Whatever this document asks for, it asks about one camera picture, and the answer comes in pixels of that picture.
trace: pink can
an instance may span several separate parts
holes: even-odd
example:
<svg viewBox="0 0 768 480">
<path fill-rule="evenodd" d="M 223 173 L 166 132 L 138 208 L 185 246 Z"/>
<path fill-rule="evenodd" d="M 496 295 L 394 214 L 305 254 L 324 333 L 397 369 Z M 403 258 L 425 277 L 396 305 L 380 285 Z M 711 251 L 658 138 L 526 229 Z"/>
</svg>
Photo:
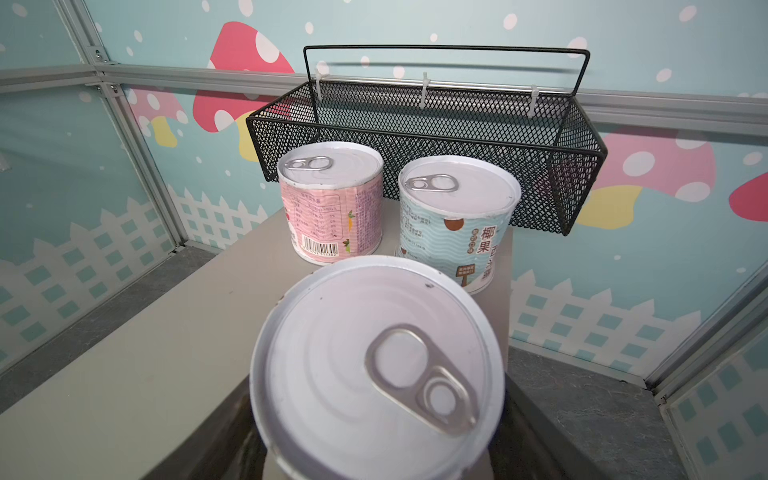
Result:
<svg viewBox="0 0 768 480">
<path fill-rule="evenodd" d="M 384 160 L 365 145 L 309 144 L 277 162 L 293 249 L 318 265 L 373 253 L 382 239 Z"/>
</svg>

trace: barcode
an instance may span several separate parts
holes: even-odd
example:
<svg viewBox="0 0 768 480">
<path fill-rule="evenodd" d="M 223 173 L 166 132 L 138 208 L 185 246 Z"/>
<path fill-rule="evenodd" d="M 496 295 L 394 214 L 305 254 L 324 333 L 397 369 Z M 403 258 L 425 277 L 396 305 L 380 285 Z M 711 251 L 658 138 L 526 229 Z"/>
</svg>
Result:
<svg viewBox="0 0 768 480">
<path fill-rule="evenodd" d="M 320 243 L 312 240 L 307 235 L 302 235 L 304 239 L 304 250 L 320 255 L 321 257 L 338 257 L 339 256 L 339 244 L 338 243 Z"/>
</svg>

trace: basket handle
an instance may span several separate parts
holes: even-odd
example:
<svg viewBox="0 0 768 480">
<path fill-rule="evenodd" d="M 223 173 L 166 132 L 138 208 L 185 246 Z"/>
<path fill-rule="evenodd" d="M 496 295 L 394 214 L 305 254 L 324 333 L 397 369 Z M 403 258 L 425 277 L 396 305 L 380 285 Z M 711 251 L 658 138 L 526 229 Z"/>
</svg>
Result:
<svg viewBox="0 0 768 480">
<path fill-rule="evenodd" d="M 575 96 L 578 92 L 581 79 L 587 70 L 589 63 L 589 50 L 583 48 L 550 48 L 550 47 L 503 47 L 503 46 L 475 46 L 475 45 L 307 45 L 304 47 L 304 65 L 306 66 L 306 77 L 312 81 L 310 72 L 310 62 L 306 58 L 309 50 L 474 50 L 474 51 L 529 51 L 533 53 L 570 53 L 584 56 L 584 63 L 581 64 L 581 70 L 576 79 L 573 91 L 569 96 Z"/>
</svg>

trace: light blue can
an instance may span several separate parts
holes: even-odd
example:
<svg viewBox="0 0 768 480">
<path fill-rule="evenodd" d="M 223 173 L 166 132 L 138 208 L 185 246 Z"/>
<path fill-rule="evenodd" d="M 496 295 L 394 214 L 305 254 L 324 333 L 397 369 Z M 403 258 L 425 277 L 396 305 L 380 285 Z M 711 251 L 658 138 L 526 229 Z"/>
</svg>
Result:
<svg viewBox="0 0 768 480">
<path fill-rule="evenodd" d="M 398 176 L 398 257 L 426 263 L 469 293 L 493 279 L 494 258 L 520 201 L 517 179 L 469 157 L 424 157 Z"/>
</svg>

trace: pink label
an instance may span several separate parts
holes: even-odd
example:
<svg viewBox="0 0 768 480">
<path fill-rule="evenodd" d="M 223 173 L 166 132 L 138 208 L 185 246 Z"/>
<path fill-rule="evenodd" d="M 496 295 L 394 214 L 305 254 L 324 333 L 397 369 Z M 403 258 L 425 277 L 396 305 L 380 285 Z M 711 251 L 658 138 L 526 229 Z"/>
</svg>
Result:
<svg viewBox="0 0 768 480">
<path fill-rule="evenodd" d="M 280 191 L 291 240 L 313 260 L 366 255 L 381 239 L 381 174 L 358 187 L 303 190 L 280 182 Z"/>
</svg>

